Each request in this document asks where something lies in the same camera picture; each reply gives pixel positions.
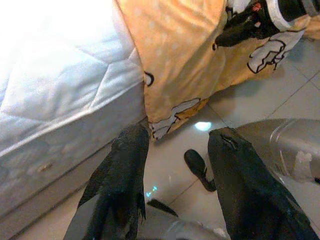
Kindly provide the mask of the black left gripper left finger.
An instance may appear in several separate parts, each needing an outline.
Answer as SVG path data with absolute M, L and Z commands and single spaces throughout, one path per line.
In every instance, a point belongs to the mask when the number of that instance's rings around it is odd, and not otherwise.
M 144 172 L 148 130 L 124 128 L 91 174 L 64 235 L 65 240 L 135 240 L 146 218 Z

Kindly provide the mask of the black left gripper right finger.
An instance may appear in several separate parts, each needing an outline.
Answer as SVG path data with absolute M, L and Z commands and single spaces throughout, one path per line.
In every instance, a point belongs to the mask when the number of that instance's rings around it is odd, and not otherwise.
M 232 240 L 319 239 L 293 195 L 235 129 L 210 131 L 207 150 Z

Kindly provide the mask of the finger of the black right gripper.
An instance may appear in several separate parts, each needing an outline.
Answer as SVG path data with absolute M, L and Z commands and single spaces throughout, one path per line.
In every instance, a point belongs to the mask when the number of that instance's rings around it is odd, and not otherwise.
M 251 24 L 225 26 L 214 43 L 218 47 L 232 47 L 251 38 L 252 32 L 253 25 Z

